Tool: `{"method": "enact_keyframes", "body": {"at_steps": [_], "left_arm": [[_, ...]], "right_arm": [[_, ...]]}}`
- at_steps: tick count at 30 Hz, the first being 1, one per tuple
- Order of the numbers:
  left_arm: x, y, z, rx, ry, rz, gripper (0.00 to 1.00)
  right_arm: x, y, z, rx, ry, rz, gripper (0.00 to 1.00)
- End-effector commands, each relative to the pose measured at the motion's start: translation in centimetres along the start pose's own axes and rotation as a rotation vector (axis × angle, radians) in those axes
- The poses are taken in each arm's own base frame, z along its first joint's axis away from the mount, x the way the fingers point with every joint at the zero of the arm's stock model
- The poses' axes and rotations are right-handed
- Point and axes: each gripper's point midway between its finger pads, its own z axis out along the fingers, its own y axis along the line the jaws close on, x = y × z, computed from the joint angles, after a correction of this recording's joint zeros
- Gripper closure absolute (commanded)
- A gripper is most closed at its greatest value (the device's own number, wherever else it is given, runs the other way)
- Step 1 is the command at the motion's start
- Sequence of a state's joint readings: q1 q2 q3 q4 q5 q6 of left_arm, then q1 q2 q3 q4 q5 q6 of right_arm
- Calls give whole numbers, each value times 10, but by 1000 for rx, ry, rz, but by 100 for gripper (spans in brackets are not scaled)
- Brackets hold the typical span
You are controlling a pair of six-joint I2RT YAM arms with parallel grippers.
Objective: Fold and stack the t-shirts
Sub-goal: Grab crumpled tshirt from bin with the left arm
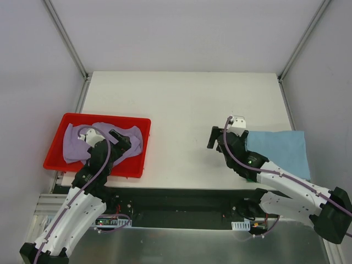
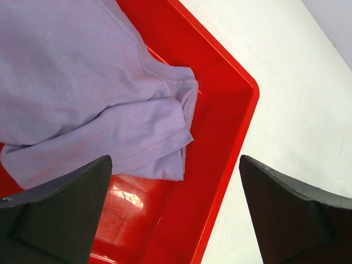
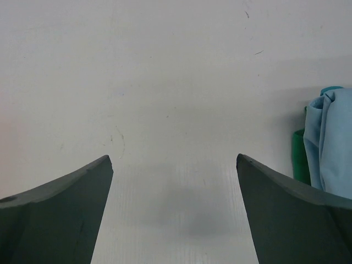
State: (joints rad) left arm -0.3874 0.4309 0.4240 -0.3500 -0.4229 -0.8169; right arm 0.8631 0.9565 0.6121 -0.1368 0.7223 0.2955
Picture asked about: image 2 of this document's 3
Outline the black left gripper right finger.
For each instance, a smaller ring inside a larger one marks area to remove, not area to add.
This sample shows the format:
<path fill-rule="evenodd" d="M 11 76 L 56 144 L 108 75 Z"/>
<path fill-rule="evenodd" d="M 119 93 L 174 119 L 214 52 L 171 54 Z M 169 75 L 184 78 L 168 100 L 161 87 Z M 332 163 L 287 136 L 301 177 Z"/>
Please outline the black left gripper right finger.
<path fill-rule="evenodd" d="M 351 199 L 243 155 L 239 171 L 264 263 L 351 263 Z"/>

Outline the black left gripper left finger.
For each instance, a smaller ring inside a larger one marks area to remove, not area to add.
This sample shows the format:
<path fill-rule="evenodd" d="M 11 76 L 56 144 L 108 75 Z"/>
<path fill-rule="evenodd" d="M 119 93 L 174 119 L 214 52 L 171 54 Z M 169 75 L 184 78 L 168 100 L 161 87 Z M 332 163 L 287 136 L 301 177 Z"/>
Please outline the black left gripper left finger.
<path fill-rule="evenodd" d="M 102 156 L 1 198 L 1 263 L 88 263 L 112 176 Z"/>

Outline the lilac t shirt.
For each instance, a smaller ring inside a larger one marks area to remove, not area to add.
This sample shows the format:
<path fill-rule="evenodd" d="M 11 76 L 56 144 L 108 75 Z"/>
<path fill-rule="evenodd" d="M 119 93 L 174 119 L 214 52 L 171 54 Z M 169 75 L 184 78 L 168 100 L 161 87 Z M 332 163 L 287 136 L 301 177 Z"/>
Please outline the lilac t shirt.
<path fill-rule="evenodd" d="M 197 92 L 115 1 L 1 1 L 1 163 L 23 189 L 105 155 L 114 174 L 183 180 Z"/>

